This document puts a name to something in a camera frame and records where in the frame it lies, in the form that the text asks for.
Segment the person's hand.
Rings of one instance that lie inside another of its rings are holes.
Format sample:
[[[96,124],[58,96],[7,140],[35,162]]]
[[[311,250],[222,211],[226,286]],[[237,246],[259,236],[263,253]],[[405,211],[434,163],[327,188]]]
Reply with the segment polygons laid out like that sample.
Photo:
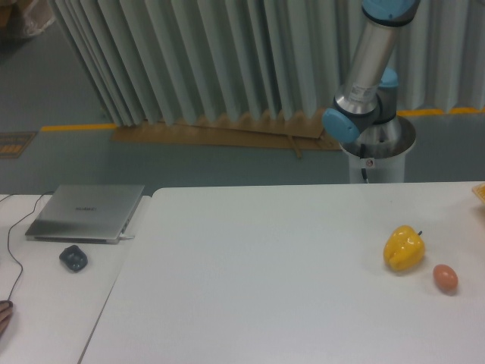
[[[0,303],[0,335],[3,335],[8,327],[14,311],[14,304],[10,300],[2,300]]]

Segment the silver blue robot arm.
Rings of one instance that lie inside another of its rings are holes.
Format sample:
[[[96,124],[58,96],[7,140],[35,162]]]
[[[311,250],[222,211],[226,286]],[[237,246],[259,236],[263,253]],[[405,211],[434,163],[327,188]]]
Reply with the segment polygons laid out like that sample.
[[[345,83],[322,116],[326,133],[359,158],[390,158],[414,144],[413,126],[397,116],[397,73],[388,62],[419,1],[363,1],[366,24]]]

